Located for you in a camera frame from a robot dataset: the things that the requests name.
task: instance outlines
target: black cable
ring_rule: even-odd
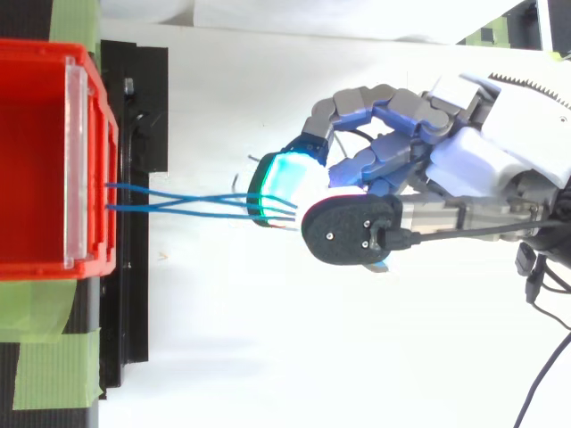
[[[481,229],[468,229],[468,230],[452,230],[450,232],[436,232],[433,234],[418,234],[419,242],[426,241],[440,241],[442,239],[453,238],[473,238],[477,236],[506,234],[508,232],[517,232],[518,230],[535,229],[539,227],[559,227],[565,223],[557,220],[543,220],[543,221],[527,221],[525,223],[515,223],[513,225],[497,226],[497,227],[484,227]]]
[[[527,397],[525,397],[524,405],[521,407],[521,410],[519,411],[519,415],[517,416],[514,428],[519,428],[519,426],[521,425],[522,421],[524,420],[525,412],[527,412],[527,409],[529,408],[529,405],[531,404],[532,399],[534,398],[535,391],[537,391],[537,387],[542,382],[547,372],[550,371],[550,368],[551,366],[553,366],[553,363],[555,363],[559,355],[561,355],[561,352],[565,350],[565,348],[569,345],[569,343],[571,343],[571,333],[567,335],[567,337],[557,347],[557,349],[553,352],[553,354],[551,354],[550,359],[547,360],[547,363],[545,363],[545,366],[543,366],[541,372],[539,372],[539,374],[535,378],[532,387],[529,389],[529,392],[527,393]]]
[[[568,283],[566,283],[565,281],[563,281],[559,275],[557,275],[555,272],[553,272],[551,270],[551,268],[549,266],[547,266],[547,264],[545,265],[545,273],[553,280],[555,281],[562,289],[564,289],[566,292],[571,292],[571,285],[569,285]]]
[[[545,290],[547,290],[548,292],[557,292],[559,294],[570,294],[569,292],[566,292],[565,290],[560,290],[559,288],[549,287],[547,284],[542,284],[542,287]]]
[[[370,143],[372,143],[373,141],[375,141],[375,138],[373,138],[372,136],[370,136],[369,134],[360,131],[358,129],[351,129],[348,131],[344,131],[344,132],[350,132],[351,134],[354,134],[356,136],[360,136],[361,138],[365,138],[367,141],[369,141]]]
[[[555,315],[553,315],[552,313],[548,312],[545,309],[540,308],[539,306],[537,306],[535,303],[532,303],[532,306],[534,307],[534,309],[536,309],[537,311],[541,312],[542,314],[548,316],[551,319],[554,319],[555,321],[557,321],[558,323],[560,323],[561,325],[563,325],[563,327],[567,330],[569,330],[571,332],[571,327],[568,326],[567,324],[565,324],[565,322],[563,322],[563,320],[559,317],[556,317]]]
[[[343,156],[345,158],[348,158],[349,155],[347,154],[347,151],[345,150],[345,146],[343,145],[343,143],[341,143],[341,140],[339,139],[339,137],[337,136],[337,134],[334,134],[333,137],[335,138],[337,144],[339,144],[339,148],[341,149],[341,152],[343,153]]]

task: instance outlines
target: blue wire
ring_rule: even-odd
[[[284,205],[297,209],[297,205],[286,201],[285,199],[278,198],[277,196],[273,196],[271,194],[259,194],[259,193],[230,193],[230,194],[217,194],[213,196],[187,196],[183,194],[174,194],[174,193],[166,193],[166,192],[158,192],[156,190],[147,189],[146,187],[142,187],[140,185],[128,185],[124,183],[107,183],[105,186],[114,188],[114,189],[123,189],[129,190],[131,192],[140,192],[151,194],[153,196],[161,196],[164,198],[172,198],[172,199],[179,199],[185,200],[189,202],[213,202],[218,200],[225,200],[225,199],[236,199],[236,198],[254,198],[254,199],[270,199],[272,201],[277,201],[283,203]]]
[[[165,212],[170,214],[182,214],[184,216],[194,216],[194,217],[205,217],[205,218],[230,218],[238,220],[277,220],[277,221],[295,221],[295,218],[291,217],[266,217],[266,216],[245,216],[241,214],[215,214],[212,212],[198,212],[198,211],[186,211],[186,210],[171,210],[168,208],[151,208],[148,205],[145,206],[128,206],[128,205],[107,205],[108,210],[116,211],[126,211],[126,212]]]
[[[178,200],[178,201],[151,203],[149,205],[118,205],[118,206],[162,208],[162,207],[170,207],[172,205],[180,205],[182,203],[189,203],[189,202],[200,202],[200,201],[187,201],[187,200],[182,199],[182,200]],[[295,212],[293,212],[293,211],[281,210],[279,208],[264,207],[264,206],[258,205],[257,203],[243,203],[243,202],[233,202],[233,201],[205,201],[205,202],[221,203],[223,205],[232,205],[235,207],[242,207],[242,208],[254,208],[256,210],[274,211],[278,214],[285,214],[287,216],[295,216]]]

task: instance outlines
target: red plastic bin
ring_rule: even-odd
[[[0,281],[114,270],[118,137],[83,46],[0,39]]]

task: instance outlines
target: transparent plastic panel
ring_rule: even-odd
[[[87,257],[87,73],[68,58],[65,70],[64,253],[67,269]]]

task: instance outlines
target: robotic hand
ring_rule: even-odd
[[[424,241],[476,237],[523,241],[521,275],[532,273],[534,250],[571,268],[568,107],[531,82],[497,75],[442,77],[421,95],[388,85],[343,90],[315,104],[301,135],[262,159],[250,193],[293,199],[311,165],[326,166],[335,131],[378,118],[394,131],[328,171],[329,187],[367,194],[327,198],[303,217],[315,257],[379,266]],[[407,185],[416,193],[400,195]]]

